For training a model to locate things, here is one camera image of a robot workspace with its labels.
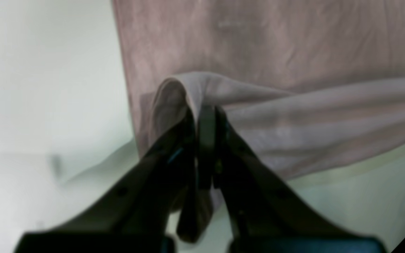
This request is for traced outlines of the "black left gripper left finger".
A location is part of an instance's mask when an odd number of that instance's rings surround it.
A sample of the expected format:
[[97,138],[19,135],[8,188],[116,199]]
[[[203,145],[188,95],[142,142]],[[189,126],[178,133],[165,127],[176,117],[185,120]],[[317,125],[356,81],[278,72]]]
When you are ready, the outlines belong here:
[[175,253],[169,215],[194,171],[190,109],[93,205],[45,232],[27,232],[16,253]]

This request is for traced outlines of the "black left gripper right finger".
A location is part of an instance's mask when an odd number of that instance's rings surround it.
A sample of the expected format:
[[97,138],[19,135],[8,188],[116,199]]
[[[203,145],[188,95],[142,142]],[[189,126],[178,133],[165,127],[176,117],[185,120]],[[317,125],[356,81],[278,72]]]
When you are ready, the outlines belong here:
[[197,123],[197,187],[220,189],[234,239],[230,253],[384,253],[383,244],[321,217],[239,136],[219,107]]

